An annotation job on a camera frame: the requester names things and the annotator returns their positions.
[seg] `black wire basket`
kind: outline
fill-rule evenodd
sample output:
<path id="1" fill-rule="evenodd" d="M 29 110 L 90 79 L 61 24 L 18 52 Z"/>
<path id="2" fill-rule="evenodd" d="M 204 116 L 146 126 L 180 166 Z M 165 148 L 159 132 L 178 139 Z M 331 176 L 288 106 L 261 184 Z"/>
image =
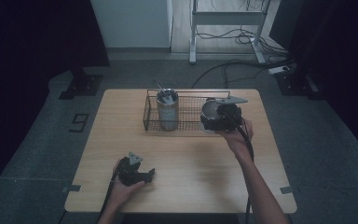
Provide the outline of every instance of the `black wire basket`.
<path id="1" fill-rule="evenodd" d="M 144 126 L 146 131 L 164 131 L 161 127 L 162 120 L 160 120 L 158 117 L 158 92 L 158 90 L 147 90 L 144 112 Z M 216 96 L 194 96 L 194 94 L 202 95 L 203 93 L 209 93 L 208 95 L 216 93 Z M 228 97 L 230 95 L 229 91 L 178 91 L 179 120 L 170 121 L 177 123 L 177 128 L 174 130 L 200 131 L 200 115 L 202 106 L 208 100 L 222 98 L 222 93 L 225 94 L 224 97 Z"/>

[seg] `wooden table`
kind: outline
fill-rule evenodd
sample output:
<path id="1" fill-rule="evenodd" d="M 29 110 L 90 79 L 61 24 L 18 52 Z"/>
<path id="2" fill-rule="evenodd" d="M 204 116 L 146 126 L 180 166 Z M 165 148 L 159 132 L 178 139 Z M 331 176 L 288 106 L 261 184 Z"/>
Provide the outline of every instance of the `wooden table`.
<path id="1" fill-rule="evenodd" d="M 177 90 L 219 91 L 219 90 Z M 294 213 L 290 187 L 269 121 L 256 90 L 230 90 L 246 98 L 242 115 L 254 124 L 255 164 L 284 213 Z M 220 96 L 193 92 L 196 96 Z M 241 168 L 226 141 L 217 134 L 147 132 L 143 124 L 146 90 L 108 90 L 89 134 L 71 191 L 69 212 L 100 212 L 112 168 L 128 152 L 144 158 L 139 172 L 156 168 L 147 184 L 122 207 L 124 213 L 242 213 L 247 190 Z"/>

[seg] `silver canister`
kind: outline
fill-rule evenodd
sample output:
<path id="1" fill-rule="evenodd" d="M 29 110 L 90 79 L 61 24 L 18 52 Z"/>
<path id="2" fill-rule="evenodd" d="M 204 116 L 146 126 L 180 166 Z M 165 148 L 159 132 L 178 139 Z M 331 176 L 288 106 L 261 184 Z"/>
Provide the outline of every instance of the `silver canister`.
<path id="1" fill-rule="evenodd" d="M 179 124 L 179 96 L 173 89 L 162 89 L 157 93 L 158 117 L 161 128 L 172 131 Z"/>

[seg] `person's right arm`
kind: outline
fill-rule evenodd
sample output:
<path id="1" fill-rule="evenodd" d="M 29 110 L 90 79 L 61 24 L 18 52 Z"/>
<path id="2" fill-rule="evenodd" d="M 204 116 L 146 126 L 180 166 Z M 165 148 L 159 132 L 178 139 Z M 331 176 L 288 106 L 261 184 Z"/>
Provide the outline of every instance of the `person's right arm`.
<path id="1" fill-rule="evenodd" d="M 249 138 L 252 139 L 252 123 L 246 120 L 245 124 Z M 226 139 L 229 148 L 234 152 L 234 155 L 241 166 L 256 223 L 288 224 L 289 222 L 281 207 L 253 163 L 249 149 L 241 134 L 238 131 L 231 133 L 217 133 Z"/>

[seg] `white power strip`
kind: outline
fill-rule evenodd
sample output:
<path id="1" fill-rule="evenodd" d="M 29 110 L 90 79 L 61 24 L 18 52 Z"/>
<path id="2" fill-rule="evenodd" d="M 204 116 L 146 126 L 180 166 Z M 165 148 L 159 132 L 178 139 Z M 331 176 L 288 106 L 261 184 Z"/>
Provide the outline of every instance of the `white power strip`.
<path id="1" fill-rule="evenodd" d="M 288 66 L 282 66 L 282 67 L 276 67 L 276 68 L 271 68 L 268 70 L 268 73 L 270 75 L 276 75 L 276 74 L 280 74 L 280 73 L 289 73 L 290 69 Z"/>

